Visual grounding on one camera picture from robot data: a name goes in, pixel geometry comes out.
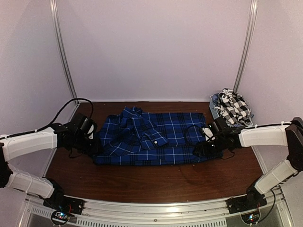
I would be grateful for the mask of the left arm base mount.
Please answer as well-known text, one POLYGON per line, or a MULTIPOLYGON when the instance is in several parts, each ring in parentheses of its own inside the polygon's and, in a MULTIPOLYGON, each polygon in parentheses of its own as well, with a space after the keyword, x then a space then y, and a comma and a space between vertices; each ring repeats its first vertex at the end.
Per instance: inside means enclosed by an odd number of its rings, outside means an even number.
POLYGON ((46 178, 52 184, 54 191, 50 198, 42 198, 43 205, 68 214, 81 215, 84 200, 65 195, 63 188, 53 179, 46 178))

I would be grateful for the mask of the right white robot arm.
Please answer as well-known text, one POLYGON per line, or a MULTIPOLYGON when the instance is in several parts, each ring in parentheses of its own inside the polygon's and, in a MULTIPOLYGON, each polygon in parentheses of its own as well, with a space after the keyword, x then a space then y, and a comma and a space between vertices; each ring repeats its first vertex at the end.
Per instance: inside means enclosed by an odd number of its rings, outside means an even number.
POLYGON ((246 208, 254 208, 261 201, 261 195, 303 170, 303 121, 300 117, 289 122, 251 127, 231 127, 218 117, 203 128, 202 133, 206 139, 194 145, 193 154, 197 157, 215 156, 226 149, 233 151, 253 146, 288 148, 287 157, 247 189, 242 202, 246 208))

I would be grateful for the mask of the blue plaid long sleeve shirt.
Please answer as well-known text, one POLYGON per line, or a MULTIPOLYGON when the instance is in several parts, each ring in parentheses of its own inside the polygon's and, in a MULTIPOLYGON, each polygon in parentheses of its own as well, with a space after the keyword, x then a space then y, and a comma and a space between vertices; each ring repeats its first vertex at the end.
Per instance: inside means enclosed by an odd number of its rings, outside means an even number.
POLYGON ((104 148, 93 156, 96 165, 159 166, 205 162, 218 157, 193 155, 194 145, 205 140, 202 113, 149 113, 125 107, 109 115, 96 133, 104 148))

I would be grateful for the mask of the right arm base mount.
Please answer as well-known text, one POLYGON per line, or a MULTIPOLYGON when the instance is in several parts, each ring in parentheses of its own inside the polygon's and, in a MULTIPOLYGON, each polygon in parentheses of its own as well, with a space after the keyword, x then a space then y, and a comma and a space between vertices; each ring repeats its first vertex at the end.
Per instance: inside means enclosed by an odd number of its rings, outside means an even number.
POLYGON ((246 194, 240 197, 232 197, 226 200, 227 209, 230 214, 255 210, 259 207, 267 205, 264 194, 257 191, 254 185, 251 185, 246 194))

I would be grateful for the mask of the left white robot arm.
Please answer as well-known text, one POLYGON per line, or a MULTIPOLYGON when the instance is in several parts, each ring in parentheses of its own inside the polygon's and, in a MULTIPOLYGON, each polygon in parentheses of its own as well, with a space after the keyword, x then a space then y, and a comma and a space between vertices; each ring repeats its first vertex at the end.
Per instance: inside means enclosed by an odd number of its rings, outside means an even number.
POLYGON ((55 182, 14 168, 9 161, 47 149, 65 148, 79 154, 99 155, 103 148, 95 137, 97 124, 90 118, 77 114, 70 122, 49 125, 23 133, 2 135, 0 138, 0 186, 11 187, 29 194, 49 199, 58 210, 68 206, 68 199, 55 182))

